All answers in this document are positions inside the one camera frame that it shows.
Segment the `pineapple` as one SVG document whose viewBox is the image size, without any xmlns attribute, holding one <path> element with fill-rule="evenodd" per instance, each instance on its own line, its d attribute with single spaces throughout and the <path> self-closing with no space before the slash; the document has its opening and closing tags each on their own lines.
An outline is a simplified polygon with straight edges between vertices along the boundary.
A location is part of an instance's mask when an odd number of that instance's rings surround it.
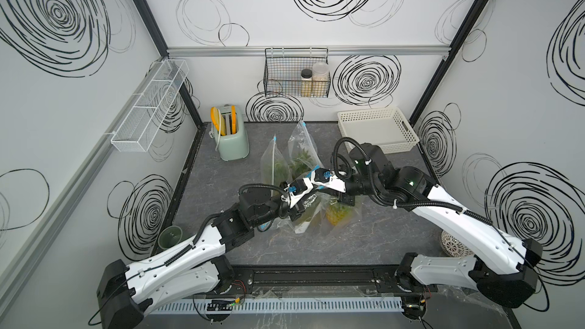
<svg viewBox="0 0 585 329">
<path fill-rule="evenodd" d="M 353 207 L 335 202 L 325 209 L 325 217 L 333 226 L 342 226 L 349 222 L 353 216 Z"/>
</svg>

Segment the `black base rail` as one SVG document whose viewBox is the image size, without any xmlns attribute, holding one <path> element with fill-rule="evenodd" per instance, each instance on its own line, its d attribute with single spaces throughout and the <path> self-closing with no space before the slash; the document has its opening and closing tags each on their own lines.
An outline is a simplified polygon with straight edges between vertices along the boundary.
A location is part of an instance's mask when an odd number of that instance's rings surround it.
<svg viewBox="0 0 585 329">
<path fill-rule="evenodd" d="M 247 292 L 254 288 L 285 286 L 358 286 L 376 293 L 399 295 L 434 294 L 437 286 L 418 283 L 404 289 L 399 285 L 399 266 L 384 265 L 234 265 L 229 282 L 243 285 Z"/>
</svg>

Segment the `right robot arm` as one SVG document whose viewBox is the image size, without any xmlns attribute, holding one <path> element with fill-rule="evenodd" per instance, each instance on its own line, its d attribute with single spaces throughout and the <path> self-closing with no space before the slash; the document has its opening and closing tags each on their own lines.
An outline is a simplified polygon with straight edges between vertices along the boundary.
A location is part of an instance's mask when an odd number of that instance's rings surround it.
<svg viewBox="0 0 585 329">
<path fill-rule="evenodd" d="M 462 206 L 433 179 L 415 167 L 395 168 L 379 146 L 342 137 L 333 147 L 334 173 L 348 196 L 368 196 L 374 203 L 405 210 L 432 222 L 471 250 L 465 257 L 428 257 L 408 253 L 395 271 L 405 292 L 443 285 L 473 289 L 500 306 L 517 309 L 536 294 L 535 266 L 542 245 L 517 239 Z"/>
</svg>

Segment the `green cup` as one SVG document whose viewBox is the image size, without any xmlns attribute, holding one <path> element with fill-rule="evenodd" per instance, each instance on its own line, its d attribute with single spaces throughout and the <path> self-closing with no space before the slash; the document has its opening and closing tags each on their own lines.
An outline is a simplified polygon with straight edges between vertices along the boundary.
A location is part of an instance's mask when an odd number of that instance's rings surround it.
<svg viewBox="0 0 585 329">
<path fill-rule="evenodd" d="M 180 226 L 171 225 L 162 230 L 157 238 L 157 247 L 163 251 L 183 242 L 184 233 Z"/>
</svg>

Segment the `yellow toast slice left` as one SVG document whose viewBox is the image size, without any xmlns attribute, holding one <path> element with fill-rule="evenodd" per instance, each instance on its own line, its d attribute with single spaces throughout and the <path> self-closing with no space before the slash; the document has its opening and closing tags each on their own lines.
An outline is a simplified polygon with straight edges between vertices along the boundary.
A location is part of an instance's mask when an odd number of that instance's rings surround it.
<svg viewBox="0 0 585 329">
<path fill-rule="evenodd" d="M 210 109 L 210 117 L 213 123 L 213 126 L 215 127 L 216 132 L 218 132 L 218 134 L 220 136 L 225 136 L 226 135 L 226 122 L 225 122 L 225 117 L 223 116 L 221 110 L 219 108 L 211 108 Z"/>
</svg>

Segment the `zip-top bag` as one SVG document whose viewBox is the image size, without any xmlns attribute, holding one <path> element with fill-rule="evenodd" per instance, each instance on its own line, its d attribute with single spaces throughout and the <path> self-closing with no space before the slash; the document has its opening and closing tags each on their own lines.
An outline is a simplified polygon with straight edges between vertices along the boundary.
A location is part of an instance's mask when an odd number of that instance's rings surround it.
<svg viewBox="0 0 585 329">
<path fill-rule="evenodd" d="M 318 157 L 314 139 L 311 137 L 306 123 L 302 120 L 297 123 L 289 137 L 288 155 L 288 166 L 294 180 L 323 166 L 323 162 Z"/>
<path fill-rule="evenodd" d="M 348 233 L 362 219 L 363 200 L 362 196 L 355 196 L 353 205 L 341 202 L 338 198 L 320 193 L 321 222 L 317 233 L 319 237 L 337 237 Z"/>
<path fill-rule="evenodd" d="M 261 157 L 261 182 L 287 189 L 291 181 L 289 164 L 278 149 L 277 136 L 274 135 Z"/>
<path fill-rule="evenodd" d="M 291 221 L 290 218 L 278 219 L 275 222 L 276 227 L 295 235 L 305 234 L 311 228 L 315 228 L 320 224 L 321 218 L 324 216 L 324 210 L 331 202 L 331 198 L 326 193 L 315 193 L 307 197 L 302 202 L 304 212 L 298 219 L 295 221 Z"/>
</svg>

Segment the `black lid spice jar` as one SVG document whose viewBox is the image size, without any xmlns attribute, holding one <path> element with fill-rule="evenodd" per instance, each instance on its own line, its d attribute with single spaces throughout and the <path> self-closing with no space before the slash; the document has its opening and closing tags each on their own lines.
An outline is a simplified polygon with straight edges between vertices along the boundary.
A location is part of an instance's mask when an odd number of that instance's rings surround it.
<svg viewBox="0 0 585 329">
<path fill-rule="evenodd" d="M 301 71 L 301 97 L 312 96 L 312 70 L 303 69 Z"/>
</svg>

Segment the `mint green toaster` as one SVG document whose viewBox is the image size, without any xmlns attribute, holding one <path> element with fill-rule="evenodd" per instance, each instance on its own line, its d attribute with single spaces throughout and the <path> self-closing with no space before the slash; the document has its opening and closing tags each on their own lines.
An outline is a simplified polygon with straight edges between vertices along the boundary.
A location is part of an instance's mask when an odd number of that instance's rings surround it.
<svg viewBox="0 0 585 329">
<path fill-rule="evenodd" d="M 244 114 L 237 106 L 236 109 L 238 113 L 237 116 L 238 132 L 232 135 L 230 120 L 231 106 L 232 105 L 215 107 L 219 108 L 223 116 L 225 117 L 226 135 L 220 136 L 218 132 L 216 132 L 213 123 L 210 131 L 210 135 L 215 140 L 216 143 L 216 151 L 219 152 L 219 156 L 223 161 L 235 161 L 246 158 L 250 151 L 248 134 L 245 129 L 245 123 L 243 118 Z"/>
</svg>

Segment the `white woven ball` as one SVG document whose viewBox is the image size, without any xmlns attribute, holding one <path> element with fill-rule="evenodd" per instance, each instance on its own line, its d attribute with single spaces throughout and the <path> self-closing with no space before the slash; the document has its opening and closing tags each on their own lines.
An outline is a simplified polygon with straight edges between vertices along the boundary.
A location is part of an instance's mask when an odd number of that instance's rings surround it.
<svg viewBox="0 0 585 329">
<path fill-rule="evenodd" d="M 450 257 L 467 257 L 474 254 L 472 250 L 446 231 L 441 232 L 440 244 L 443 251 Z"/>
</svg>

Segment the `white plastic basket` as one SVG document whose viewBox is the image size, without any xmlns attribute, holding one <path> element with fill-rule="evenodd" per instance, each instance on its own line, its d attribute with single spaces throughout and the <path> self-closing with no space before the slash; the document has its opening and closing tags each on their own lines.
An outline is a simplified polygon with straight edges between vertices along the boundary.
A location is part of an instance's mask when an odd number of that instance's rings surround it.
<svg viewBox="0 0 585 329">
<path fill-rule="evenodd" d="M 338 112 L 342 136 L 379 146 L 385 154 L 410 152 L 420 139 L 399 108 Z"/>
</svg>

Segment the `orange toast slice right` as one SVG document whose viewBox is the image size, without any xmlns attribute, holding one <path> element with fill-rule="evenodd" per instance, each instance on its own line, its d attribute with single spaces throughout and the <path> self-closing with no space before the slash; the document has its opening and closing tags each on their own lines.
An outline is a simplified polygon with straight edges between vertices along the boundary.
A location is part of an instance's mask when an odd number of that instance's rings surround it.
<svg viewBox="0 0 585 329">
<path fill-rule="evenodd" d="M 231 132 L 232 135 L 236 134 L 238 132 L 238 119 L 237 119 L 238 113 L 237 113 L 237 109 L 235 105 L 231 106 L 231 111 L 230 111 L 230 120 L 231 120 Z"/>
</svg>

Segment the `white lid jar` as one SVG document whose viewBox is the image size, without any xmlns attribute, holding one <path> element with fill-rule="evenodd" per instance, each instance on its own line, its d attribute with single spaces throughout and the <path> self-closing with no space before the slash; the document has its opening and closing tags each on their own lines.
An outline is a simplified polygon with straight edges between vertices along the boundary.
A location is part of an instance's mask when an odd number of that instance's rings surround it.
<svg viewBox="0 0 585 329">
<path fill-rule="evenodd" d="M 312 97 L 326 97 L 330 85 L 327 62 L 316 62 L 312 66 Z"/>
</svg>

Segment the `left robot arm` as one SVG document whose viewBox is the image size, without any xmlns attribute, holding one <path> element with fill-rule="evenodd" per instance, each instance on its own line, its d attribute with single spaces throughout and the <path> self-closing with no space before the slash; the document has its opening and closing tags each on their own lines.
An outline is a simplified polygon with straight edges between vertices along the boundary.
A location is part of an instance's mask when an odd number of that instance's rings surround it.
<svg viewBox="0 0 585 329">
<path fill-rule="evenodd" d="M 228 210 L 207 216 L 197 233 L 155 256 L 106 266 L 97 288 L 98 311 L 88 325 L 135 328 L 147 315 L 176 299 L 213 290 L 234 280 L 225 255 L 254 237 L 260 225 L 276 218 L 300 217 L 316 187 L 307 179 L 280 188 L 245 184 Z"/>
</svg>

